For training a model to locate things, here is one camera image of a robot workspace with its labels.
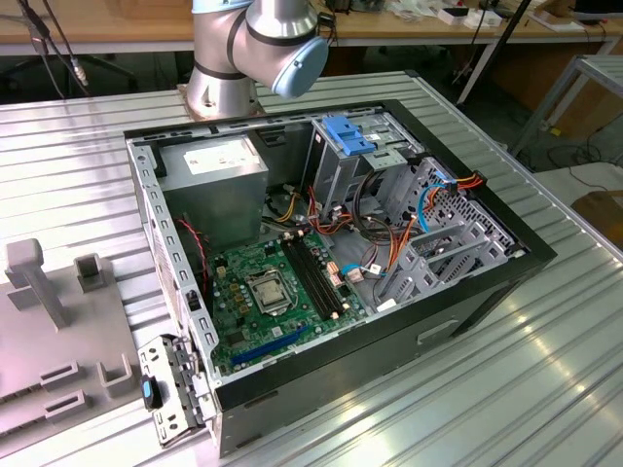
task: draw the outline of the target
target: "blue latch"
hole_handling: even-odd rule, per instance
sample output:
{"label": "blue latch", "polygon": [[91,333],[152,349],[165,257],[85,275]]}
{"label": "blue latch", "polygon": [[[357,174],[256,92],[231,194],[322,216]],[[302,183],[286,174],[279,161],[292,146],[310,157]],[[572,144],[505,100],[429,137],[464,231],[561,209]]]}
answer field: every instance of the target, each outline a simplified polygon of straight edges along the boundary
{"label": "blue latch", "polygon": [[325,117],[322,122],[327,126],[327,131],[333,139],[340,143],[347,156],[372,153],[377,147],[363,137],[346,117]]}

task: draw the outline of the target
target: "electronic equipment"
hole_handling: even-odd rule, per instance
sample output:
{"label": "electronic equipment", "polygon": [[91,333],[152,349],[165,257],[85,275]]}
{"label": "electronic equipment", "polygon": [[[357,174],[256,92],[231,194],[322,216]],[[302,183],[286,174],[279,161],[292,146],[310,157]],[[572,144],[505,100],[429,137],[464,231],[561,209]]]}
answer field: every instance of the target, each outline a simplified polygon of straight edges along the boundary
{"label": "electronic equipment", "polygon": [[139,349],[163,447],[246,446],[465,333],[556,256],[398,101],[126,140],[177,328]]}
{"label": "electronic equipment", "polygon": [[324,3],[333,13],[348,13],[352,0],[326,0]]}
{"label": "electronic equipment", "polygon": [[623,18],[621,0],[575,0],[571,14],[581,20]]}

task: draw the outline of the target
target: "wooden table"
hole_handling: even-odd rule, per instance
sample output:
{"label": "wooden table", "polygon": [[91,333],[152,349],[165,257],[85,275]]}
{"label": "wooden table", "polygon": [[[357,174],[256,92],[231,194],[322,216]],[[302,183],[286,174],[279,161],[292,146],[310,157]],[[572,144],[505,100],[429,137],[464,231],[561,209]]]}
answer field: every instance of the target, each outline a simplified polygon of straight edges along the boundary
{"label": "wooden table", "polygon": [[[178,52],[193,49],[192,16],[177,19],[123,18],[116,0],[51,0],[53,10],[76,54]],[[312,0],[322,10],[321,0]],[[35,11],[43,13],[40,0],[32,0]],[[0,14],[18,15],[16,1],[0,2]],[[474,73],[458,103],[471,92],[485,63],[489,60],[503,29],[483,28],[476,39],[485,48]],[[384,12],[367,14],[353,12],[338,14],[336,47],[403,46],[403,45],[461,45],[471,43],[474,30],[464,26],[450,26],[437,18],[423,18],[407,22]],[[623,36],[623,22],[610,21],[605,33],[598,27],[587,27],[586,32],[556,33],[532,20],[523,20],[510,43],[603,43],[599,54],[609,54]],[[0,55],[34,54],[28,31],[23,24],[0,19]]]}

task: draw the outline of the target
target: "motherboard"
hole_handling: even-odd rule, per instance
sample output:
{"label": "motherboard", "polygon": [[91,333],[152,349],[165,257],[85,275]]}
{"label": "motherboard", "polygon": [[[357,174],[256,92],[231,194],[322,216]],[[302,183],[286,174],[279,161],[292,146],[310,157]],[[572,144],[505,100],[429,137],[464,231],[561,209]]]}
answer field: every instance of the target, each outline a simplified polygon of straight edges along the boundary
{"label": "motherboard", "polygon": [[293,344],[354,324],[366,314],[317,233],[232,249],[208,259],[214,271],[212,353],[221,375],[270,359]]}

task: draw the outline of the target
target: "blue pcie slot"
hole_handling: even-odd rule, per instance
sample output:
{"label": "blue pcie slot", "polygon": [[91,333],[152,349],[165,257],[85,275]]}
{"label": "blue pcie slot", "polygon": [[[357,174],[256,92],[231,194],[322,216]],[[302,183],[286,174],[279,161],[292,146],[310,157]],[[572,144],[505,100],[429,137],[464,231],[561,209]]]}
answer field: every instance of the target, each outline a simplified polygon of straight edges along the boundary
{"label": "blue pcie slot", "polygon": [[243,352],[240,355],[236,355],[235,357],[232,357],[232,365],[239,365],[241,363],[250,362],[253,359],[263,357],[264,355],[274,352],[275,350],[287,347],[288,345],[296,342],[307,329],[308,327],[304,326],[292,334],[288,334],[287,336],[283,336],[282,338],[279,338],[275,341],[265,343],[264,345],[260,345],[257,348],[253,348],[252,350]]}

